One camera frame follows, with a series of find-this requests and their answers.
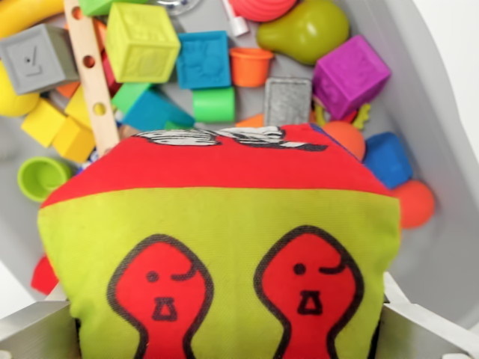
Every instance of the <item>blue rubber cube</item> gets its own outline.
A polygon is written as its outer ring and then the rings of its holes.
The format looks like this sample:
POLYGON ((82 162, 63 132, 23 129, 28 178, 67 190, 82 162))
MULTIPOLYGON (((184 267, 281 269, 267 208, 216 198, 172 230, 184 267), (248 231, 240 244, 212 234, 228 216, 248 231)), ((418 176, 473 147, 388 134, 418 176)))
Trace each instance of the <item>blue rubber cube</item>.
POLYGON ((387 188, 394 189, 412 177, 412 168, 399 138, 391 132, 366 141, 364 164, 387 188))
POLYGON ((226 31, 178 34, 181 51, 177 59, 180 87, 227 88, 231 86, 230 55, 226 31))
POLYGON ((160 93, 146 90, 126 113, 122 124, 140 131, 154 131, 165 129, 169 122, 193 126, 195 119, 160 93))

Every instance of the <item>gray block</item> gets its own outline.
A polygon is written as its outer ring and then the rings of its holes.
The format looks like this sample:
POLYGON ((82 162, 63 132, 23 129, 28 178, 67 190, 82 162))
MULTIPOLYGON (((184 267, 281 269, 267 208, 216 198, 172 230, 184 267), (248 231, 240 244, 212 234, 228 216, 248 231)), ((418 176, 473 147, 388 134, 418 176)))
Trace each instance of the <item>gray block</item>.
POLYGON ((311 112, 312 84, 308 79, 272 77, 266 82, 264 125, 307 123, 311 112))
POLYGON ((0 58, 18 94, 43 92, 79 79, 68 32, 37 25, 0 41, 0 58))

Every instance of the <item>green cup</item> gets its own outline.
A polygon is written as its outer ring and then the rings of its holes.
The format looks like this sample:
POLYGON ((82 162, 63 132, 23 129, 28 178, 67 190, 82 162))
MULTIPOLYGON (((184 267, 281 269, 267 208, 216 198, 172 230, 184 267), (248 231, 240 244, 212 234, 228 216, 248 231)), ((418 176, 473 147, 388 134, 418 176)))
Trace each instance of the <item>green cup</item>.
POLYGON ((32 157, 18 170, 17 182, 22 193, 35 202, 43 202, 72 176, 65 163, 49 157, 32 157))

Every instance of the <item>purple rubber cube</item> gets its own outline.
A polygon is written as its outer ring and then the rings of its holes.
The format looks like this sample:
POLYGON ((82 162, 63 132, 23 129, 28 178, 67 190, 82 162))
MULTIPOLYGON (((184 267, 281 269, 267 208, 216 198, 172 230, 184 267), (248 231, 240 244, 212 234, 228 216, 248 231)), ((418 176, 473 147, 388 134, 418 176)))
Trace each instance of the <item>purple rubber cube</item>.
POLYGON ((322 57, 314 68, 314 95, 337 119, 370 102, 391 76, 390 69, 361 35, 322 57))

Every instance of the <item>yellow rubber cube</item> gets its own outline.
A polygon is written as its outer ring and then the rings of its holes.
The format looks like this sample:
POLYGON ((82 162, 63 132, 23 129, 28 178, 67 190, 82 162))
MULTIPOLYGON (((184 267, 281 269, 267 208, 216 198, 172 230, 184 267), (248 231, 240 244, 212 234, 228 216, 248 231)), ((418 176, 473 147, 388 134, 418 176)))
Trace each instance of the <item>yellow rubber cube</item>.
POLYGON ((115 2, 106 52, 117 82, 164 83, 170 79, 180 41, 165 8, 115 2))
POLYGON ((46 99, 40 99, 37 107, 24 119, 21 128, 42 146, 49 147, 66 119, 54 105, 46 99))
POLYGON ((69 116, 53 140, 53 147, 64 159, 82 163, 95 148, 95 139, 91 130, 69 116))
POLYGON ((65 114, 73 117, 88 129, 91 129, 90 115, 88 114, 87 103, 81 85, 76 89, 73 97, 68 102, 68 106, 65 108, 65 114))

